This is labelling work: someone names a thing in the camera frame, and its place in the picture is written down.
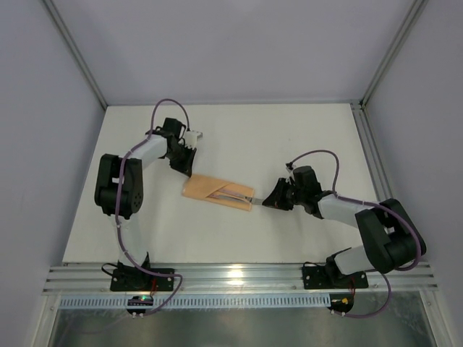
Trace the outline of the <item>pink-handled fork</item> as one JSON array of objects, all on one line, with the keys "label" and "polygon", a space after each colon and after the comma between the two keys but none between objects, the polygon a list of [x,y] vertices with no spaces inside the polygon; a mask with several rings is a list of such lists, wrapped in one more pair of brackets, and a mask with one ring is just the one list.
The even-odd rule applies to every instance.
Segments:
[{"label": "pink-handled fork", "polygon": [[216,190],[214,194],[235,196],[243,200],[247,200],[247,203],[251,205],[263,204],[263,199],[255,196],[255,190],[246,186],[229,184]]}]

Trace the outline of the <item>peach cloth napkin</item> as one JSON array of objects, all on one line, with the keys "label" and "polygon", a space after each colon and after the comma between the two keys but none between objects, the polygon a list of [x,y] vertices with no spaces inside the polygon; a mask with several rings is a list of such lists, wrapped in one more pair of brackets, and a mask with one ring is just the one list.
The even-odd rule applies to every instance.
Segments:
[{"label": "peach cloth napkin", "polygon": [[182,189],[182,196],[194,200],[200,200],[205,202],[211,202],[217,205],[223,205],[238,210],[244,210],[250,212],[252,210],[252,205],[249,203],[239,203],[226,200],[216,200],[208,198],[209,195],[214,194],[214,192],[226,185],[240,185],[231,181],[217,179],[211,176],[204,176],[200,174],[193,174],[185,183]]}]

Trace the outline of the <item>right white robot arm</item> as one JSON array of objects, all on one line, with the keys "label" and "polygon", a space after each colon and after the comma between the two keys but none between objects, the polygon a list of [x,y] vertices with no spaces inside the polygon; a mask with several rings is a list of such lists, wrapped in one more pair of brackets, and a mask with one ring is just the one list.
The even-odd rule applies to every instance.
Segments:
[{"label": "right white robot arm", "polygon": [[375,270],[386,274],[414,267],[427,246],[402,204],[396,199],[363,202],[324,190],[310,166],[280,178],[262,205],[289,211],[298,205],[321,220],[334,220],[356,228],[362,244],[341,250],[326,258],[323,271],[338,285],[351,275]]}]

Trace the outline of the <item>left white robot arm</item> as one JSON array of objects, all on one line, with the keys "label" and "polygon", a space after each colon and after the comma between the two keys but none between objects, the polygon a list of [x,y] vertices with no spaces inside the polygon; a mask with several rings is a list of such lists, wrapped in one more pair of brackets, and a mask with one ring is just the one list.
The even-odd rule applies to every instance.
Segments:
[{"label": "left white robot arm", "polygon": [[142,141],[125,155],[102,155],[94,200],[104,215],[114,219],[120,249],[119,272],[163,277],[150,268],[149,253],[143,245],[138,221],[144,200],[143,171],[157,160],[167,159],[171,169],[190,177],[197,142],[202,137],[202,132],[191,130],[177,119],[167,118],[161,127],[149,129]]}]

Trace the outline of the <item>pink-handled table knife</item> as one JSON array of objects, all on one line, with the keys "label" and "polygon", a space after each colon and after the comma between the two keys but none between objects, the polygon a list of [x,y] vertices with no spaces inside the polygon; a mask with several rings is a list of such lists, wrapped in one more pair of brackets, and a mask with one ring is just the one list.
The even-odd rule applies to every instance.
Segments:
[{"label": "pink-handled table knife", "polygon": [[235,196],[229,196],[229,195],[223,195],[223,194],[211,194],[211,195],[208,196],[208,198],[216,199],[216,200],[226,200],[226,201],[232,201],[232,202],[239,202],[239,203],[246,203],[247,202],[247,200],[243,200],[243,199],[235,197]]}]

